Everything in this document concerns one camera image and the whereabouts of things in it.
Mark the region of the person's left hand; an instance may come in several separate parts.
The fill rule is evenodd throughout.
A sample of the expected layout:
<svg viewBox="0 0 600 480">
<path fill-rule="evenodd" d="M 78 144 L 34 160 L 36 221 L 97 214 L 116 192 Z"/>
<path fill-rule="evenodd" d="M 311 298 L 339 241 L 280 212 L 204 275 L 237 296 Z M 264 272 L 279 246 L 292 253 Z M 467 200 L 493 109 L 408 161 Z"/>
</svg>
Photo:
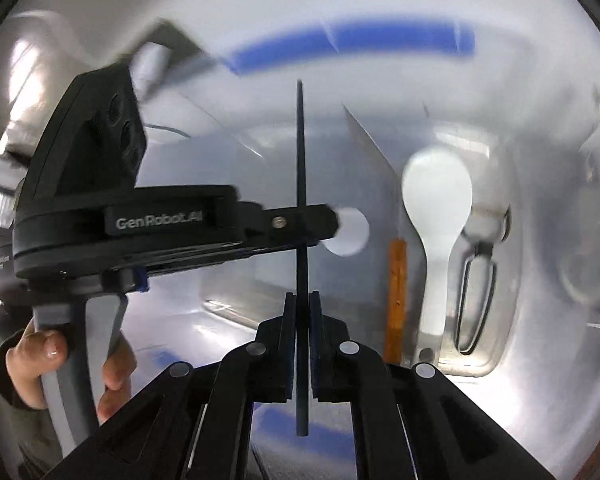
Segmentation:
<svg viewBox="0 0 600 480">
<path fill-rule="evenodd" d="M 37 332 L 33 322 L 23 331 L 19 341 L 6 351 L 8 377 L 20 400 L 32 410 L 46 410 L 41 377 L 58 370 L 68 356 L 68 344 L 58 330 Z M 96 403 L 99 422 L 103 424 L 131 399 L 131 376 L 136 369 L 133 350 L 123 335 L 116 350 L 102 366 L 105 392 Z"/>
</svg>

